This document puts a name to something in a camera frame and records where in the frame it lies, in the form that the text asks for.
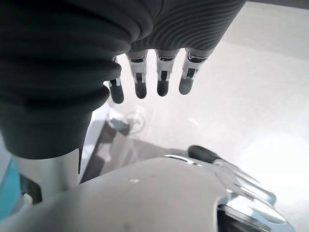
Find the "dark right robot hand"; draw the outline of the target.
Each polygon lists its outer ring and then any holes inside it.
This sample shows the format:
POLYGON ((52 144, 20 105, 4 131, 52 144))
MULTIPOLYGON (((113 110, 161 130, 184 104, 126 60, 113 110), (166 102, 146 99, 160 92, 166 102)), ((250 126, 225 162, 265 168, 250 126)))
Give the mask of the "dark right robot hand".
POLYGON ((15 159, 21 194, 40 203, 78 184, 93 111, 122 103, 126 54, 138 98, 146 57, 157 54, 157 93, 168 92, 186 50, 179 91, 244 5, 242 0, 3 0, 0 3, 0 131, 15 159))

